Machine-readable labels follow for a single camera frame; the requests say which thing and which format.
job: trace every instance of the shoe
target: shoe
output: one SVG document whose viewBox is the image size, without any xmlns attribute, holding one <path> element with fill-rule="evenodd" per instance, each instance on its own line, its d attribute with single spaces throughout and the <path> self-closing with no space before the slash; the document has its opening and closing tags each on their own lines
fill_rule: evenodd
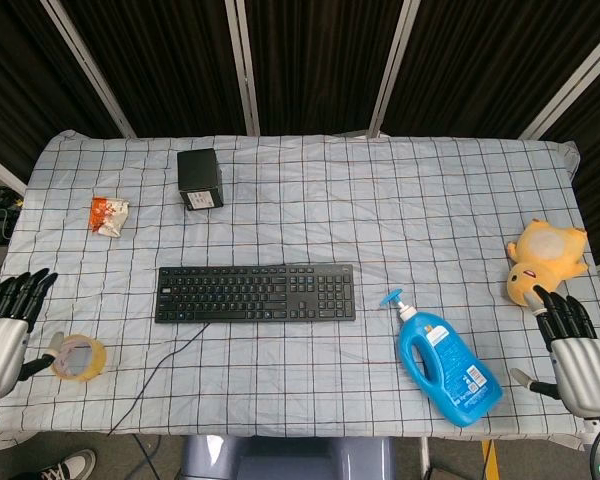
<svg viewBox="0 0 600 480">
<path fill-rule="evenodd" d="M 40 473 L 41 480 L 86 480 L 96 466 L 93 450 L 80 450 L 69 455 L 59 464 L 45 468 Z"/>
</svg>

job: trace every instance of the robotic hand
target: robotic hand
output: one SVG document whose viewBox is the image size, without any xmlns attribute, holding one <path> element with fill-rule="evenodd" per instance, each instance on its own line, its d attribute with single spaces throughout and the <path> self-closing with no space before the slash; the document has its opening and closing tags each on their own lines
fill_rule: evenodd
<svg viewBox="0 0 600 480">
<path fill-rule="evenodd" d="M 534 291 L 538 296 L 528 293 L 525 300 L 550 352 L 556 384 L 534 380 L 517 368 L 511 369 L 511 375 L 532 392 L 562 400 L 567 410 L 586 420 L 589 430 L 597 431 L 595 439 L 584 434 L 583 441 L 590 450 L 591 478 L 600 479 L 600 340 L 587 311 L 575 298 L 565 300 L 540 286 Z"/>
<path fill-rule="evenodd" d="M 42 357 L 23 364 L 29 334 L 47 291 L 58 277 L 48 273 L 44 268 L 0 283 L 0 398 L 11 392 L 18 381 L 49 367 L 60 350 L 63 334 L 58 332 Z"/>
</svg>

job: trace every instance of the table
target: table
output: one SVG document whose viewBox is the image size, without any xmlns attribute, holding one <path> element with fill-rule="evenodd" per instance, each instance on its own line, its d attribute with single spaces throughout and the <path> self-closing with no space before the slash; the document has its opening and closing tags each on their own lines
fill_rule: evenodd
<svg viewBox="0 0 600 480">
<path fill-rule="evenodd" d="M 225 206 L 188 212 L 178 151 L 214 148 Z M 533 218 L 582 226 L 569 145 L 453 138 L 235 137 L 90 139 L 73 131 L 40 155 L 2 278 L 59 274 L 27 359 L 56 331 L 98 338 L 105 372 L 86 384 L 49 371 L 0 402 L 14 431 L 109 431 L 157 363 L 200 325 L 156 325 L 161 266 L 347 262 L 351 323 L 214 324 L 165 362 L 117 433 L 521 438 L 573 435 L 560 402 L 515 384 L 517 367 L 551 381 L 535 319 L 506 296 L 505 246 Z M 130 202 L 119 239 L 92 234 L 95 195 Z M 600 337 L 600 284 L 582 300 Z M 388 290 L 444 316 L 492 369 L 502 401 L 469 428 L 444 420 L 396 361 Z"/>
</svg>

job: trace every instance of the checkered cloth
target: checkered cloth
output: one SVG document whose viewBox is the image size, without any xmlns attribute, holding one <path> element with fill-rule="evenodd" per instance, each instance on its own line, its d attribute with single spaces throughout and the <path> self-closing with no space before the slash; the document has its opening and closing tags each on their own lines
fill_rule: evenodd
<svg viewBox="0 0 600 480">
<path fill-rule="evenodd" d="M 214 148 L 225 206 L 188 212 L 177 152 Z M 346 262 L 355 322 L 214 324 L 163 363 L 117 432 L 273 436 L 549 436 L 581 424 L 561 402 L 515 384 L 513 367 L 551 381 L 533 316 L 512 304 L 505 246 L 533 218 L 582 226 L 564 145 L 476 139 L 311 137 L 97 140 L 55 137 L 40 155 L 2 278 L 59 274 L 27 359 L 57 331 L 99 339 L 105 371 L 88 383 L 45 371 L 0 402 L 6 431 L 108 431 L 153 368 L 201 325 L 153 321 L 164 266 Z M 87 228 L 93 196 L 130 202 L 122 236 Z M 562 287 L 600 337 L 600 284 Z M 394 288 L 446 318 L 504 389 L 487 417 L 443 419 L 396 359 Z"/>
</svg>

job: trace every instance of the plush toy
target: plush toy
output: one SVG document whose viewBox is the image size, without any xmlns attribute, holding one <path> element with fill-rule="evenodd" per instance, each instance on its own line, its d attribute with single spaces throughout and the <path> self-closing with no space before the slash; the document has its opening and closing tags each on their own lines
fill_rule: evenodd
<svg viewBox="0 0 600 480">
<path fill-rule="evenodd" d="M 554 292 L 567 278 L 587 271 L 580 261 L 587 242 L 587 232 L 581 228 L 556 228 L 548 222 L 534 219 L 525 228 L 518 243 L 507 245 L 507 253 L 516 262 L 507 278 L 511 300 L 526 306 L 526 292 L 540 285 Z"/>
</svg>

